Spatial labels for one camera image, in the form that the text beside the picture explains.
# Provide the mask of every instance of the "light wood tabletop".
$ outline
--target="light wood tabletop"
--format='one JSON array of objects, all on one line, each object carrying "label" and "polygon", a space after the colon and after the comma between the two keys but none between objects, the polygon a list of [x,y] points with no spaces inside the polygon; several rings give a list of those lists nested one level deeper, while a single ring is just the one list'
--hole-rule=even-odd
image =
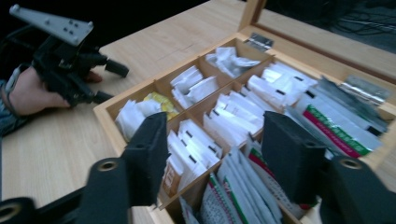
[{"label": "light wood tabletop", "polygon": [[[210,0],[103,46],[101,52],[127,65],[130,73],[119,77],[96,67],[93,70],[104,80],[90,87],[116,95],[175,67],[236,33],[244,6],[245,2],[238,0]],[[390,66],[389,70],[396,71],[395,64]],[[92,111],[95,106],[48,110],[4,137],[3,200],[26,196],[41,207],[83,187],[96,161],[119,156]],[[387,162],[378,164],[376,171],[396,191],[393,154],[388,155]],[[133,213],[134,221],[139,223],[172,222],[164,210],[153,207],[134,207]]]}]

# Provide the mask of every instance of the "person's arm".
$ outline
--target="person's arm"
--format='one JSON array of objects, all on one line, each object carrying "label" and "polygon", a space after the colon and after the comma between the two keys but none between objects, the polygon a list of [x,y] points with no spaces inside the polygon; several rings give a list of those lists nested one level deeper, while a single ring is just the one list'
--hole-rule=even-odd
[{"label": "person's arm", "polygon": [[[17,68],[10,79],[1,85],[0,102],[0,134],[3,136],[22,126],[29,115],[33,115],[48,107],[69,107],[69,103],[57,92],[48,91],[36,70],[30,66],[25,70]],[[89,82],[100,82],[102,78],[90,72]]]}]

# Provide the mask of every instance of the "metal bracket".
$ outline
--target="metal bracket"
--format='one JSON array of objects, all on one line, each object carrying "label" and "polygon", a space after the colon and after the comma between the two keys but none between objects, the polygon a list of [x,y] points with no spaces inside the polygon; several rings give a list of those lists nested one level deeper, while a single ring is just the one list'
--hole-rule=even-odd
[{"label": "metal bracket", "polygon": [[34,11],[32,9],[14,5],[9,9],[9,14],[22,21],[28,22],[33,26],[54,35],[64,42],[78,46],[93,29],[93,23],[77,21],[66,17],[60,17]]},{"label": "metal bracket", "polygon": [[246,41],[251,47],[258,49],[259,51],[267,51],[274,45],[274,41],[268,39],[262,35],[253,33],[250,38]]},{"label": "metal bracket", "polygon": [[383,104],[390,96],[390,91],[353,75],[347,77],[339,87],[374,106]]}]

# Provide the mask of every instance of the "wooden tea box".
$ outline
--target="wooden tea box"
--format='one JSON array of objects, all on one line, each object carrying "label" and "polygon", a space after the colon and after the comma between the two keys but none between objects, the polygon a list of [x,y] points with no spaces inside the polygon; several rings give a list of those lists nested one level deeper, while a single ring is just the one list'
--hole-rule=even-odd
[{"label": "wooden tea box", "polygon": [[[174,105],[178,114],[168,120],[168,132],[176,132],[179,123],[191,119],[201,128],[204,127],[203,114],[210,111],[221,94],[231,91],[241,91],[246,87],[249,79],[260,74],[269,64],[281,62],[315,80],[326,77],[337,85],[350,84],[351,76],[364,80],[371,87],[368,92],[361,93],[371,101],[377,102],[377,109],[382,119],[388,124],[388,131],[380,136],[382,145],[370,154],[360,157],[366,162],[387,185],[389,190],[396,190],[396,136],[394,121],[396,117],[396,56],[383,51],[367,51],[360,49],[364,46],[353,41],[346,43],[337,35],[318,34],[299,29],[291,29],[292,33],[284,33],[285,26],[290,26],[289,20],[282,16],[267,15],[263,13],[264,0],[247,0],[243,17],[240,21],[239,31],[214,46],[202,51],[192,58],[186,59],[183,65],[158,74],[150,80],[145,80],[131,89],[116,95],[110,100],[94,108],[94,113],[103,126],[108,139],[114,149],[121,154],[127,142],[116,124],[120,110],[129,100],[141,102],[149,94],[157,92],[167,97]],[[213,64],[206,57],[214,54],[218,48],[232,47],[236,49],[238,57],[257,61],[240,76],[230,77]],[[213,77],[218,85],[216,90],[192,106],[185,107],[178,102],[173,93],[171,81],[182,72],[194,66],[199,69],[204,78]],[[230,146],[215,133],[208,133],[223,148],[222,158],[230,151]],[[260,141],[262,129],[253,134],[253,138]],[[209,174],[216,172],[221,165],[221,160],[211,166],[206,172],[193,180],[186,188],[179,192],[169,194],[165,188],[159,192],[159,207],[166,209],[169,215],[178,222],[181,220],[179,197],[183,197],[192,208],[198,209],[202,202],[205,186]],[[312,208],[301,218],[291,215],[281,206],[286,223],[318,223],[318,208]]]}]

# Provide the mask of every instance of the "blue sleeve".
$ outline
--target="blue sleeve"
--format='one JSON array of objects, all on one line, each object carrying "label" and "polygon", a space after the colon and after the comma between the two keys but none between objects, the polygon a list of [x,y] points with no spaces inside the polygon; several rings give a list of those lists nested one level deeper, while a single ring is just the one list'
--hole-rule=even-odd
[{"label": "blue sleeve", "polygon": [[[5,84],[6,82],[4,80],[0,80],[0,88],[3,88],[3,85]],[[3,100],[0,97],[0,135],[1,136],[4,136],[7,133],[11,133],[12,131],[18,129],[26,121],[27,118],[20,118],[12,114],[11,111],[9,111],[6,108]]]}]

